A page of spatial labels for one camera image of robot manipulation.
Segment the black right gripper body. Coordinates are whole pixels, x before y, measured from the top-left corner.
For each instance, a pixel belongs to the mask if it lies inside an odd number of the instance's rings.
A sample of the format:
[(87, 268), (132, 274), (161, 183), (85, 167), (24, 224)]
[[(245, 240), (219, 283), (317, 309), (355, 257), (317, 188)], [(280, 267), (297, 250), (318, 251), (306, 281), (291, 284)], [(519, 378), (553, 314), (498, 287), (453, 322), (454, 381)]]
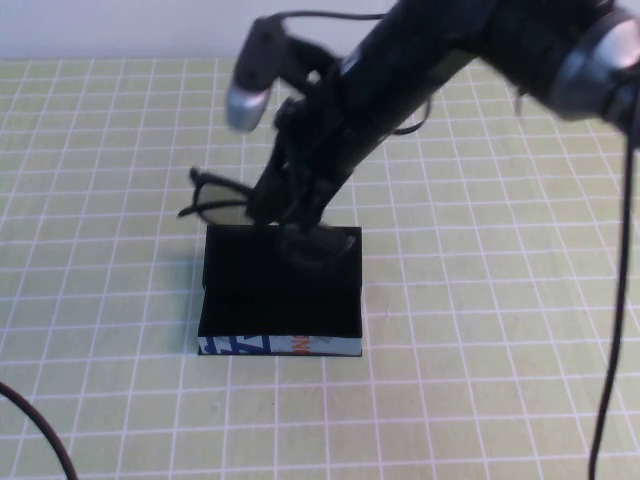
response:
[(415, 111), (415, 67), (404, 62), (289, 62), (280, 79), (302, 97), (274, 120), (269, 175), (282, 185), (342, 185)]

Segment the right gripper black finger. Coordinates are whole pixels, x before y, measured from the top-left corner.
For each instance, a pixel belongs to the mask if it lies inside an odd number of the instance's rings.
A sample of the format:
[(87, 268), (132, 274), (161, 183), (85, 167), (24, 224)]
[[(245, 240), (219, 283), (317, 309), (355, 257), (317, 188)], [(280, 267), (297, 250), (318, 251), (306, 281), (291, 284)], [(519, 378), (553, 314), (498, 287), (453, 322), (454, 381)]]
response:
[(288, 168), (266, 168), (252, 189), (248, 217), (255, 223), (284, 223), (293, 203)]
[(339, 187), (323, 179), (309, 180), (296, 198), (294, 223), (301, 232), (308, 232), (321, 221), (325, 208)]

